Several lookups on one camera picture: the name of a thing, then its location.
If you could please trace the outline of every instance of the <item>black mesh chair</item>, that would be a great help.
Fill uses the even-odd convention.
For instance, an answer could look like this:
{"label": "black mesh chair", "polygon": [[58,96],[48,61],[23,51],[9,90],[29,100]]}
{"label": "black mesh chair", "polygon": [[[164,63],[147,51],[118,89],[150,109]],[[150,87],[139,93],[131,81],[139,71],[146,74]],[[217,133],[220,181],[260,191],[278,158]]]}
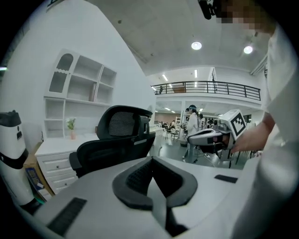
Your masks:
{"label": "black mesh chair", "polygon": [[156,133],[150,133],[152,112],[130,106],[110,107],[102,116],[99,140],[82,144],[70,154],[77,176],[147,156]]}

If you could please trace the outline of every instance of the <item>drawer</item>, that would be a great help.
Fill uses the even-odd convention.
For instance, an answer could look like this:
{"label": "drawer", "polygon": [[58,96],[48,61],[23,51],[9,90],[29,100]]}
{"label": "drawer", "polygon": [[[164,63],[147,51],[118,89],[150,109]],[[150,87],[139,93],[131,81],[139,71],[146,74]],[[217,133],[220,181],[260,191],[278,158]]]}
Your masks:
{"label": "drawer", "polygon": [[37,161],[44,177],[53,177],[74,172],[71,168],[70,154],[38,156]]}
{"label": "drawer", "polygon": [[61,190],[70,186],[77,179],[78,177],[75,172],[46,178],[49,186],[51,187],[51,189],[55,194],[59,193]]}

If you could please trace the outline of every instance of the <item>box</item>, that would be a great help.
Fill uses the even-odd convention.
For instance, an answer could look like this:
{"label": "box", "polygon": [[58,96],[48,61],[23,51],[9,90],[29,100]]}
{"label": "box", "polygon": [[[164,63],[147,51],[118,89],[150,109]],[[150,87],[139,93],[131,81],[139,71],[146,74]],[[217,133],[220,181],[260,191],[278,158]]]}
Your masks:
{"label": "box", "polygon": [[33,151],[28,155],[26,161],[24,162],[24,168],[29,181],[32,186],[36,189],[38,194],[45,200],[48,201],[54,196],[52,189],[48,185],[43,173],[38,165],[35,153],[42,143],[39,142],[34,147]]}

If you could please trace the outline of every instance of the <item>shiny floor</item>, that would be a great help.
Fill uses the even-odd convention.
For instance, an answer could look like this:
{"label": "shiny floor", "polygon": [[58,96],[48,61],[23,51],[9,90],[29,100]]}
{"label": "shiny floor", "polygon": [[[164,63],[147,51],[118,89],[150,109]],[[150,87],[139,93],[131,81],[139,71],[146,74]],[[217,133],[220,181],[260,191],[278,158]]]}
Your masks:
{"label": "shiny floor", "polygon": [[[183,147],[180,145],[177,138],[173,140],[173,137],[170,139],[170,135],[165,139],[165,133],[163,136],[157,136],[155,140],[155,144],[152,146],[150,151],[150,155],[153,156],[162,156],[175,160],[182,161],[182,156],[185,154],[187,147]],[[196,164],[202,166],[210,166],[217,168],[229,168],[229,162],[221,162],[216,155],[209,154],[210,158],[206,158],[201,151],[194,150],[194,160],[198,159]],[[243,169],[246,161],[249,159],[249,153],[241,153],[238,163],[236,164],[236,159],[238,157],[238,153],[233,154],[231,161],[231,169]]]}

